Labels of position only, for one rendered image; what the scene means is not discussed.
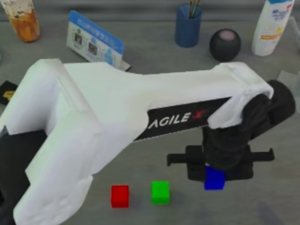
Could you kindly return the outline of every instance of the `blue cup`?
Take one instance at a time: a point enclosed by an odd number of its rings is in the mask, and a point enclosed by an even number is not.
[[[184,48],[194,47],[199,40],[202,11],[197,7],[195,16],[189,18],[189,4],[184,4],[177,9],[175,42]]]

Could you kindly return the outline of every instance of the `table surface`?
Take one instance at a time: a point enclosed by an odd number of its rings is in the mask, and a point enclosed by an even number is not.
[[[99,22],[120,37],[124,60],[131,72],[153,74],[210,69],[216,62],[209,54],[211,35],[221,28],[236,30],[242,50],[236,61],[247,63],[260,76],[276,79],[281,70],[300,71],[300,54],[290,27],[268,57],[250,51],[255,23],[204,22],[199,45],[183,49],[174,43],[172,22]],[[19,83],[26,70],[41,58],[84,62],[65,45],[66,21],[41,21],[42,37],[22,43],[10,25],[0,23],[0,83]],[[274,148],[276,160],[255,164],[252,180],[226,183],[221,192],[207,192],[200,182],[189,181],[184,165],[166,166],[168,153],[181,153],[185,146],[201,144],[202,133],[194,129],[133,143],[95,176],[82,208],[64,225],[298,225],[300,223],[300,118],[294,116],[251,142],[253,151]],[[171,203],[151,203],[151,182],[167,180]],[[130,208],[110,207],[110,186],[130,186]]]

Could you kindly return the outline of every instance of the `black round object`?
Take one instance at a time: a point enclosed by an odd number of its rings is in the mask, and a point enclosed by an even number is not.
[[[241,39],[231,29],[218,30],[210,39],[210,53],[220,62],[233,60],[240,52]]]

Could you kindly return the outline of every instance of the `brown drink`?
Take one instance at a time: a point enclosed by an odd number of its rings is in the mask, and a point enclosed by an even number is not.
[[[17,36],[24,42],[39,39],[39,24],[32,0],[0,0]]]

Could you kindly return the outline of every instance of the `green cube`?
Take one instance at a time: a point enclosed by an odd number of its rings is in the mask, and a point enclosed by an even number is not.
[[[170,189],[168,181],[152,182],[152,203],[166,205],[170,202]]]

